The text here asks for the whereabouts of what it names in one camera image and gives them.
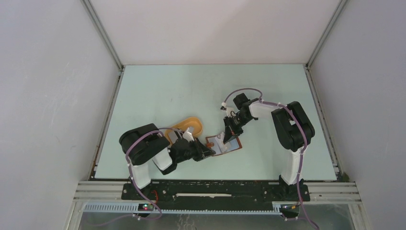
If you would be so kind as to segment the brown leather card holder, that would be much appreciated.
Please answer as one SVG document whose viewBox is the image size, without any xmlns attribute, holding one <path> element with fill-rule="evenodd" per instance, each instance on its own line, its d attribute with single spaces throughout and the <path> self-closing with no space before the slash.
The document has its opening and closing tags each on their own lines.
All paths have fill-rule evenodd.
<svg viewBox="0 0 406 230">
<path fill-rule="evenodd" d="M 206 137 L 206 146 L 215 152 L 214 156 L 224 155 L 242 148 L 239 138 L 233 139 L 224 144 L 225 133 L 221 132 L 216 136 Z"/>
</svg>

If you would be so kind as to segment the white striped credit cards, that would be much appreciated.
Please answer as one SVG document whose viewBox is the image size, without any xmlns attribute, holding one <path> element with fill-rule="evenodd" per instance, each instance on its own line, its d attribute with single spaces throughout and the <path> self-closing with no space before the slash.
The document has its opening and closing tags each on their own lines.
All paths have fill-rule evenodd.
<svg viewBox="0 0 406 230">
<path fill-rule="evenodd" d="M 232 147 L 230 142 L 228 142 L 226 144 L 224 143 L 224 138 L 225 138 L 225 133 L 224 132 L 218 134 L 215 137 L 215 141 L 216 141 L 216 143 L 217 143 L 217 145 L 219 147 L 220 153 L 229 152 L 231 150 L 231 147 Z"/>
</svg>

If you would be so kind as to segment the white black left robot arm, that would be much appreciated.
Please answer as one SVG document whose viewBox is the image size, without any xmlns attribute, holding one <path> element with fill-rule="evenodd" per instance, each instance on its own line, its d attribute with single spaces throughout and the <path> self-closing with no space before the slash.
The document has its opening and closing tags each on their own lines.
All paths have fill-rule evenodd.
<svg viewBox="0 0 406 230">
<path fill-rule="evenodd" d="M 162 130 L 151 123 L 129 130 L 119 138 L 130 180 L 134 185 L 133 194 L 142 200 L 151 195 L 150 161 L 163 175 L 167 175 L 184 161 L 202 161 L 215 155 L 214 150 L 193 136 L 192 127 L 186 130 L 169 128 L 178 135 L 173 143 L 164 136 Z"/>
</svg>

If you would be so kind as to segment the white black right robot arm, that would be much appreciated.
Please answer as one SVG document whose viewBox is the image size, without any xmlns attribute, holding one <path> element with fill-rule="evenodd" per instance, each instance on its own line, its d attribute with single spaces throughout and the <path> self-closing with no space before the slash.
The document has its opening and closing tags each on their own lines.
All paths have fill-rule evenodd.
<svg viewBox="0 0 406 230">
<path fill-rule="evenodd" d="M 233 99 L 238 109 L 235 112 L 233 108 L 227 106 L 226 102 L 229 97 L 227 96 L 221 103 L 220 108 L 226 112 L 223 119 L 225 124 L 223 144 L 243 134 L 243 126 L 248 122 L 271 117 L 280 144 L 291 152 L 288 155 L 287 166 L 281 173 L 284 184 L 279 186 L 278 193 L 284 200 L 293 199 L 298 193 L 295 184 L 301 180 L 305 151 L 315 136 L 315 129 L 303 107 L 297 101 L 283 105 L 267 102 L 261 97 L 250 100 L 244 93 L 241 93 Z"/>
</svg>

